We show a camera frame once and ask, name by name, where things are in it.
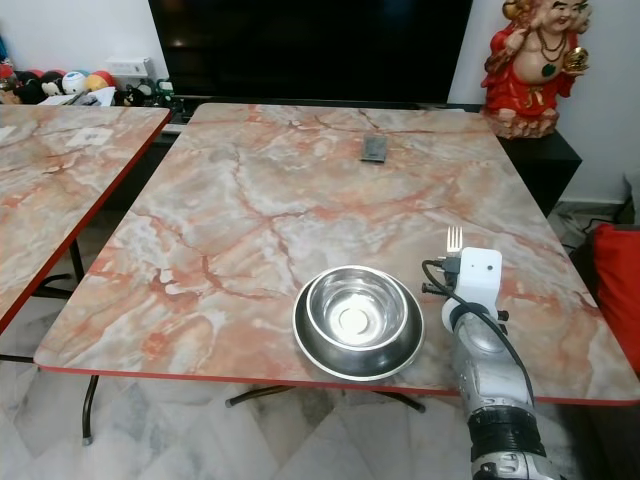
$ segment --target table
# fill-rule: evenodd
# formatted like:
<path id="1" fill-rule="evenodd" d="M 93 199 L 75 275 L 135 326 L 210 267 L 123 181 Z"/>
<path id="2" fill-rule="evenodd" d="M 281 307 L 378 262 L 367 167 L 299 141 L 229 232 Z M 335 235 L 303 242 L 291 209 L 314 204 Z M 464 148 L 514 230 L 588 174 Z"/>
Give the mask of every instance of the table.
<path id="1" fill-rule="evenodd" d="M 168 120 L 168 110 L 0 106 L 0 333 Z"/>
<path id="2" fill-rule="evenodd" d="M 384 165 L 359 161 L 388 137 Z M 36 353 L 52 371 L 455 394 L 442 297 L 421 261 L 446 228 L 504 256 L 499 308 L 539 399 L 632 404 L 640 384 L 511 162 L 477 114 L 205 104 L 133 204 Z M 342 382 L 299 350 L 299 289 L 344 264 L 419 299 L 415 363 Z"/>

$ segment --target metal bowl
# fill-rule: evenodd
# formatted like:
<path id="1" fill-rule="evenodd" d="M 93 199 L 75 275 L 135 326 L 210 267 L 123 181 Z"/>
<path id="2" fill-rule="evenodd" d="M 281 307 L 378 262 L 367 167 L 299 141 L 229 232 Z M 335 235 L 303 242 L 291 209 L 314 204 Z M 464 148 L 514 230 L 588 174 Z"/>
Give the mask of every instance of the metal bowl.
<path id="1" fill-rule="evenodd" d="M 302 352 L 318 368 L 339 378 L 368 382 L 398 373 L 413 362 L 424 340 L 424 321 L 415 297 L 393 277 L 407 303 L 407 321 L 398 337 L 378 349 L 353 350 L 329 342 L 311 324 L 306 302 L 309 282 L 298 294 L 293 310 L 293 331 Z"/>
<path id="2" fill-rule="evenodd" d="M 398 338 L 407 323 L 407 300 L 387 274 L 345 266 L 311 284 L 307 317 L 329 343 L 347 350 L 375 350 Z"/>

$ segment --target television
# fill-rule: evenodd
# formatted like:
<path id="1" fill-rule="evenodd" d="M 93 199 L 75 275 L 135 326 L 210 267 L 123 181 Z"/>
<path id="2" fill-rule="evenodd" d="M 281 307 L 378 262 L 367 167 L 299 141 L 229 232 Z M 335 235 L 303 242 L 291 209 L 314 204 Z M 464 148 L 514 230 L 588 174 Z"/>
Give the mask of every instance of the television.
<path id="1" fill-rule="evenodd" d="M 149 0 L 176 95 L 447 102 L 472 0 Z"/>

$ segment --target marble floor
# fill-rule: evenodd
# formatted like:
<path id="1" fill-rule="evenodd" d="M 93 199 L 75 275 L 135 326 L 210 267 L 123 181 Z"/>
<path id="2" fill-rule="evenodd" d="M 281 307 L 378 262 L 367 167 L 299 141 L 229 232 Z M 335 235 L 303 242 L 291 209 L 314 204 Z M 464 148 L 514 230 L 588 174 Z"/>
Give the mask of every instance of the marble floor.
<path id="1" fill-rule="evenodd" d="M 85 267 L 117 221 L 101 215 L 81 233 Z M 54 271 L 72 271 L 69 259 Z M 62 306 L 29 300 L 0 337 L 0 351 L 32 354 Z M 227 398 L 250 386 L 101 377 L 94 443 L 83 447 L 88 380 L 0 362 L 0 479 L 470 478 L 457 399 L 422 398 L 427 410 L 419 414 L 373 393 L 295 389 L 227 408 Z M 563 419 L 561 408 L 540 406 L 550 458 L 569 480 L 604 478 L 584 467 L 585 438 Z"/>

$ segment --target red statue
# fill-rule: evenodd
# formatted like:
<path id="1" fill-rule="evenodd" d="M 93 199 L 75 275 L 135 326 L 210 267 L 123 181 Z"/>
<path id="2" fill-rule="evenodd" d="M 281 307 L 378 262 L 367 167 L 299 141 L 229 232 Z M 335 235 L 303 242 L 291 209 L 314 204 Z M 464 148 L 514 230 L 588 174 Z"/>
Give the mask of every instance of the red statue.
<path id="1" fill-rule="evenodd" d="M 558 121 L 556 96 L 568 97 L 588 68 L 578 34 L 589 28 L 587 0 L 507 0 L 511 24 L 491 41 L 483 113 L 496 135 L 538 138 Z"/>

